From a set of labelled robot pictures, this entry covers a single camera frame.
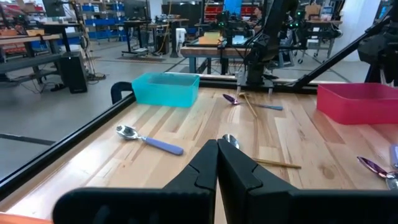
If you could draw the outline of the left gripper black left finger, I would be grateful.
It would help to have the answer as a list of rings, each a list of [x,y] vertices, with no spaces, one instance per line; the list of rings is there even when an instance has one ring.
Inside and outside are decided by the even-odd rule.
[[[218,143],[208,140],[161,189],[88,187],[61,196],[54,224],[214,224]]]

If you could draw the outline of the blue storage bin shelving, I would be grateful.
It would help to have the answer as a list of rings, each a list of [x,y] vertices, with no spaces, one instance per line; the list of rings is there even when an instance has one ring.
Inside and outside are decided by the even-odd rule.
[[[123,0],[83,0],[81,13],[90,40],[120,40],[125,20]]]

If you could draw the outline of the black diagonal frame strut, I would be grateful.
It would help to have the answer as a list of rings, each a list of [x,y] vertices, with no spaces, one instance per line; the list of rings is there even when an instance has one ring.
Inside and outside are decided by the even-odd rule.
[[[298,89],[303,88],[304,86],[309,84],[312,80],[319,77],[322,73],[324,73],[332,66],[337,64],[339,61],[347,57],[349,54],[357,50],[359,43],[362,40],[379,33],[382,28],[390,22],[390,20],[391,16],[385,15],[382,19],[379,20],[379,22],[366,29],[363,35],[359,36],[357,39],[352,41],[352,43],[348,44],[345,48],[340,50],[337,54],[326,60],[325,63],[322,63],[319,67],[314,69],[308,75],[304,75],[303,77],[299,78],[296,82],[294,82],[292,87]]]

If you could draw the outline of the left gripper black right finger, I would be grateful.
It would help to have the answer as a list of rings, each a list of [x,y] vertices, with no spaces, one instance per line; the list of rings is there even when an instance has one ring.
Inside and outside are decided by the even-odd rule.
[[[298,189],[228,141],[218,147],[228,224],[398,224],[397,191]]]

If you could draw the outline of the red plastic bin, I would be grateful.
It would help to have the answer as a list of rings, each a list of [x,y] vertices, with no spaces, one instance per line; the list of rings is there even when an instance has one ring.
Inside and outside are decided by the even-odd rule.
[[[340,124],[398,124],[398,89],[379,83],[321,84],[317,110]]]

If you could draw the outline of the wooden top workbench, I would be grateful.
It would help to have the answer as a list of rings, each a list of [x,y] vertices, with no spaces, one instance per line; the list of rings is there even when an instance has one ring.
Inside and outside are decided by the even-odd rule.
[[[190,73],[210,74],[215,69],[212,67],[213,61],[219,61],[221,75],[229,72],[229,62],[233,60],[243,61],[244,57],[250,52],[249,47],[243,45],[233,45],[232,47],[214,44],[186,44],[180,49],[183,57],[188,59]]]

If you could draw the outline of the teal plastic bin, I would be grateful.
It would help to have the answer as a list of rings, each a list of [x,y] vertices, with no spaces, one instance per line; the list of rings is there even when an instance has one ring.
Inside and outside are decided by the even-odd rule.
[[[140,104],[189,108],[197,99],[200,76],[192,73],[148,72],[132,81]]]

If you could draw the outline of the black clamp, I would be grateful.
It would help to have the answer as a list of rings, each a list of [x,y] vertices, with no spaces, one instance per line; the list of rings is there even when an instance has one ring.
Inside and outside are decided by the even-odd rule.
[[[115,104],[122,100],[122,92],[129,91],[133,93],[131,82],[117,82],[111,87],[111,101]]]

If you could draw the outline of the white appliance box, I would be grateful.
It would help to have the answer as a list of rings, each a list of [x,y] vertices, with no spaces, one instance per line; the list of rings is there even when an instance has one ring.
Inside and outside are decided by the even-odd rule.
[[[177,56],[180,56],[180,49],[183,47],[183,43],[185,42],[185,36],[186,36],[186,29],[185,28],[176,28],[176,51],[177,51]]]

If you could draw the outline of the wooden bench with shelves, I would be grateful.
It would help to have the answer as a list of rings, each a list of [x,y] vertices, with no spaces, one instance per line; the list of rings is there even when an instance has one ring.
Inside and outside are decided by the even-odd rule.
[[[47,75],[60,75],[60,58],[61,53],[56,49],[56,40],[60,39],[59,34],[51,34],[44,36],[28,36],[28,35],[15,35],[15,36],[0,36],[0,48],[5,45],[11,44],[24,44],[27,58],[21,61],[11,61],[0,63],[0,84],[20,84],[27,82],[29,80],[36,79],[39,83],[42,77]],[[44,56],[35,56],[31,42],[41,41],[49,44],[50,54]],[[48,63],[54,63],[56,71],[41,70],[39,65],[44,65]],[[20,70],[23,68],[32,67],[33,73],[24,77],[17,77],[15,79],[1,78],[1,75],[5,75],[7,72],[12,72],[15,70]]]

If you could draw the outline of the black computer tower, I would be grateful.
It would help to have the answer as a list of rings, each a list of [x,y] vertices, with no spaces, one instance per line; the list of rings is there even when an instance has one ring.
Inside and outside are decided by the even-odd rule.
[[[70,93],[86,93],[86,68],[80,52],[65,52],[60,57],[60,70],[64,85]]]

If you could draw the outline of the person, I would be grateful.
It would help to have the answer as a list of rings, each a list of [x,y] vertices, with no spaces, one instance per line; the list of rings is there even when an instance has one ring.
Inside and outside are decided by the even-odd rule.
[[[258,6],[254,10],[254,14],[252,18],[250,18],[248,24],[254,29],[255,32],[258,32],[263,27],[263,8]]]

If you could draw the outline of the iridescent rainbow spoon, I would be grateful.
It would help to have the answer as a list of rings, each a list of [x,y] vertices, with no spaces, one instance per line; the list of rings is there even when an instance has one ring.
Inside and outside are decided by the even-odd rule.
[[[364,165],[365,167],[367,167],[370,171],[374,172],[375,174],[377,174],[378,176],[386,179],[387,178],[387,171],[385,171],[382,167],[378,166],[377,164],[375,164],[374,162],[370,161],[369,159],[366,159],[364,157],[357,157],[357,160]]]
[[[232,105],[241,105],[241,104],[247,104],[247,105],[251,105],[251,106],[257,106],[257,107],[261,107],[261,108],[267,108],[267,109],[272,109],[272,110],[279,110],[282,111],[284,108],[282,106],[272,106],[272,105],[262,105],[262,104],[256,104],[256,103],[248,103],[248,102],[240,102],[238,101],[236,98],[227,95],[227,94],[223,94],[223,97],[229,101]]]

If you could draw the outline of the yellow box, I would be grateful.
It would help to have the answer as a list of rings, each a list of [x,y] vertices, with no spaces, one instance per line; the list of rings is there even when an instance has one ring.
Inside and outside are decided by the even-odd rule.
[[[219,32],[205,32],[198,38],[200,45],[218,45],[223,40]]]

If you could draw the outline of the black monitor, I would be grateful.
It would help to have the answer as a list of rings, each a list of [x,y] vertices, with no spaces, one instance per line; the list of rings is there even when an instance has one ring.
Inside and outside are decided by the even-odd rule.
[[[42,0],[46,15],[48,17],[64,17],[65,10],[63,8],[64,4],[67,2],[63,0]]]

